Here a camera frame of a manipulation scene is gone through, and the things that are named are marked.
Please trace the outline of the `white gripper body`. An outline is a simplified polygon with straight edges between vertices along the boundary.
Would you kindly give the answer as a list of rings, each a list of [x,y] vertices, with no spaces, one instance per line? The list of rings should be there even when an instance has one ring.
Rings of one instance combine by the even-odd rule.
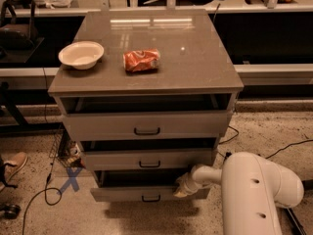
[[[188,195],[196,194],[203,187],[203,185],[195,179],[191,172],[187,172],[183,175],[187,176],[187,182],[179,186],[184,187]]]

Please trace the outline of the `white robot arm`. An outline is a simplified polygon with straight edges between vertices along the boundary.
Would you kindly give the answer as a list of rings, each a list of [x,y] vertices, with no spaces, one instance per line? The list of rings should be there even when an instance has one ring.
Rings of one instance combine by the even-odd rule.
[[[224,235],[283,235],[277,209],[293,208],[304,196],[292,170],[246,152],[231,155],[220,169],[197,164],[177,183],[178,198],[210,183],[221,186]]]

